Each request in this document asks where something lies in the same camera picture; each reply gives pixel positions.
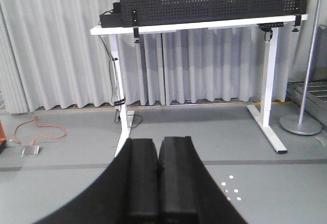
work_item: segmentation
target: floor stripe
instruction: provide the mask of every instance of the floor stripe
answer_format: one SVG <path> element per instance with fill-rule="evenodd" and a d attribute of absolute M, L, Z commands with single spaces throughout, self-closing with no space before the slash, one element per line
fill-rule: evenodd
<path fill-rule="evenodd" d="M 210 160 L 204 165 L 288 165 L 288 164 L 327 164 L 327 159 L 303 160 Z"/>
<path fill-rule="evenodd" d="M 205 160 L 204 165 L 291 165 L 291 164 L 327 164 L 327 159 L 303 160 Z M 24 170 L 53 170 L 53 169 L 104 169 L 108 164 L 73 164 L 73 165 L 44 165 L 22 167 L 0 167 L 0 172 Z"/>
<path fill-rule="evenodd" d="M 22 170 L 53 170 L 53 169 L 101 169 L 108 164 L 73 164 L 73 165 L 44 165 L 23 167 L 0 167 L 0 172 L 22 171 Z"/>

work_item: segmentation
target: round metal base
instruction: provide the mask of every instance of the round metal base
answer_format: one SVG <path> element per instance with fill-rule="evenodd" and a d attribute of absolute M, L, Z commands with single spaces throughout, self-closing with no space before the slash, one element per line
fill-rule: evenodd
<path fill-rule="evenodd" d="M 279 119 L 283 129 L 298 135 L 311 136 L 321 131 L 321 124 L 313 118 L 304 116 L 302 123 L 298 123 L 299 115 L 291 114 Z"/>

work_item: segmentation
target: orange cable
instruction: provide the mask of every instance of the orange cable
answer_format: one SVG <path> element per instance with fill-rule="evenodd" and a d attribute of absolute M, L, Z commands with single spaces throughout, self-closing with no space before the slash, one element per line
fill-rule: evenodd
<path fill-rule="evenodd" d="M 55 128 L 59 128 L 59 129 L 61 129 L 62 131 L 63 131 L 63 135 L 61 135 L 61 136 L 47 136 L 47 135 L 40 135 L 40 136 L 37 136 L 37 137 L 35 137 L 34 139 L 33 139 L 33 141 L 31 142 L 31 146 L 34 146 L 35 145 L 35 141 L 36 141 L 36 139 L 37 138 L 40 138 L 40 137 L 45 137 L 45 138 L 51 138 L 51 139 L 60 139 L 60 138 L 62 138 L 62 137 L 65 137 L 66 135 L 67 135 L 67 131 L 64 129 L 64 127 L 62 127 L 62 126 L 55 126 L 55 125 L 40 125 L 36 120 L 38 119 L 38 117 L 37 116 L 35 116 L 34 118 L 33 118 L 33 121 L 34 121 L 34 123 L 35 123 L 35 125 L 36 126 L 38 126 L 38 127 L 55 127 Z"/>
<path fill-rule="evenodd" d="M 17 127 L 16 127 L 16 129 L 15 129 L 15 132 L 14 132 L 14 137 L 15 137 L 15 139 L 16 140 L 12 140 L 13 142 L 16 142 L 16 143 L 20 143 L 20 139 L 16 136 L 16 133 L 17 133 L 17 130 L 18 130 L 18 128 L 19 127 L 21 127 L 22 125 L 25 125 L 26 123 L 30 123 L 30 122 L 34 122 L 35 123 L 35 125 L 36 126 L 38 126 L 38 127 L 55 127 L 55 128 L 59 128 L 59 129 L 61 129 L 63 132 L 64 132 L 64 134 L 62 135 L 62 136 L 47 136 L 47 135 L 39 135 L 39 136 L 37 136 L 37 137 L 35 137 L 34 139 L 33 139 L 33 141 L 31 142 L 31 146 L 34 146 L 35 145 L 35 141 L 36 141 L 36 139 L 37 138 L 39 138 L 39 137 L 45 137 L 45 138 L 51 138 L 51 139 L 60 139 L 60 138 L 62 138 L 62 137 L 64 137 L 64 136 L 66 136 L 67 135 L 67 131 L 63 128 L 63 127 L 61 127 L 61 126 L 55 126 L 55 125 L 40 125 L 36 120 L 38 119 L 38 116 L 35 116 L 33 119 L 31 119 L 31 120 L 29 120 L 29 121 L 26 121 L 26 122 L 24 122 L 24 123 L 21 123 L 20 125 L 18 125 Z"/>

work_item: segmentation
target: desk frame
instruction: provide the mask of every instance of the desk frame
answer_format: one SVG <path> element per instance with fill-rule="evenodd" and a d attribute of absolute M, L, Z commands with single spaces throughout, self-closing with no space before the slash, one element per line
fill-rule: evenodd
<path fill-rule="evenodd" d="M 308 15 L 302 15 L 302 20 L 307 20 Z M 236 19 L 236 20 L 224 20 L 224 21 L 209 21 L 209 22 L 192 22 L 181 24 L 167 24 L 158 26 L 144 26 L 139 27 L 140 34 L 153 34 L 153 33 L 171 33 L 178 30 L 186 29 L 226 29 L 226 28 L 240 28 L 255 26 L 259 23 L 270 22 L 292 22 L 295 21 L 295 16 L 276 16 L 276 17 L 261 17 L 261 18 L 249 18 L 249 19 Z M 110 49 L 112 56 L 117 58 L 116 67 L 117 73 L 115 74 L 115 80 L 117 83 L 118 98 L 119 100 L 124 98 L 123 81 L 120 68 L 120 57 L 118 47 L 118 35 L 119 34 L 133 34 L 133 28 L 101 28 L 101 26 L 95 26 L 90 30 L 92 35 L 109 35 Z M 261 109 L 260 111 L 254 105 L 248 105 L 247 108 L 256 120 L 261 130 L 264 132 L 269 142 L 273 146 L 274 150 L 278 154 L 287 152 L 287 149 L 276 136 L 274 131 L 269 126 L 269 117 L 271 110 L 271 98 L 273 89 L 273 80 L 276 63 L 277 41 L 278 41 L 279 29 L 273 29 L 273 38 L 270 42 L 266 43 L 265 47 L 265 60 L 263 69 L 263 82 L 262 82 L 262 94 L 261 94 Z M 134 111 L 128 111 L 126 104 L 120 106 L 120 117 L 122 123 L 122 133 L 117 145 L 115 156 L 119 153 L 123 147 L 126 139 L 129 137 L 131 124 L 133 121 Z"/>

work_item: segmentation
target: black clamp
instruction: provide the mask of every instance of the black clamp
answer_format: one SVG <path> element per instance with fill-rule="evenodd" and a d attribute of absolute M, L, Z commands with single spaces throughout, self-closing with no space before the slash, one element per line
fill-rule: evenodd
<path fill-rule="evenodd" d="M 301 26 L 302 21 L 302 15 L 295 15 L 295 24 L 293 25 L 295 28 L 292 30 L 292 32 L 298 32 L 299 29 L 297 29 L 297 26 Z"/>
<path fill-rule="evenodd" d="M 138 32 L 138 17 L 137 10 L 132 10 L 132 21 L 133 21 L 133 32 L 134 32 L 134 43 L 139 43 L 139 32 Z"/>
<path fill-rule="evenodd" d="M 125 98 L 113 103 L 115 106 L 121 106 L 125 104 Z"/>

